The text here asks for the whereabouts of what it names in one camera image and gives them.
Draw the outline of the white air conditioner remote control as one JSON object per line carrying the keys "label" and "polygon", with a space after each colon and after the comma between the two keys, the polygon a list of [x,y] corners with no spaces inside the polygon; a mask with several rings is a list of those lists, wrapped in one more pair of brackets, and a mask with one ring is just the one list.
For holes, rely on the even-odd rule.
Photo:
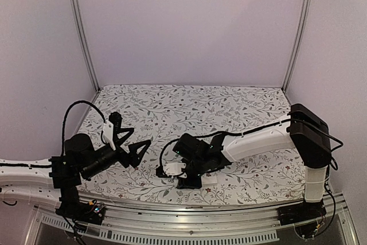
{"label": "white air conditioner remote control", "polygon": [[216,185],[217,184],[217,177],[211,176],[211,177],[201,177],[202,186],[209,186],[209,185]]}

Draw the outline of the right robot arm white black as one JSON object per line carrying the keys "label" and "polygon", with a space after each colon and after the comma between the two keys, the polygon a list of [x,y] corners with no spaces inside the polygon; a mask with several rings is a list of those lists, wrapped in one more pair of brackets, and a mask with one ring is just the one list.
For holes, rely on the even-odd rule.
{"label": "right robot arm white black", "polygon": [[306,167],[304,202],[296,214],[308,220],[318,212],[323,197],[327,167],[333,160],[330,141],[328,124],[302,104],[293,104],[276,122],[240,134],[219,133],[209,143],[184,133],[173,147],[182,157],[182,164],[175,166],[177,188],[200,189],[201,177],[208,172],[253,155],[294,148]]}

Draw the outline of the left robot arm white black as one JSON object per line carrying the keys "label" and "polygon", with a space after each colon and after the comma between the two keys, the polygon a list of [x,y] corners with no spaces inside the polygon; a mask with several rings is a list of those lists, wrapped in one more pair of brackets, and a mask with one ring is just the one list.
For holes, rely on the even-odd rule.
{"label": "left robot arm white black", "polygon": [[78,186],[90,181],[114,164],[124,168],[140,165],[150,140],[132,143],[127,150],[122,144],[133,134],[132,128],[107,134],[107,144],[95,149],[87,134],[76,134],[65,142],[61,155],[38,161],[1,160],[1,199],[27,200],[63,208],[72,218],[85,214],[91,203],[80,201]]}

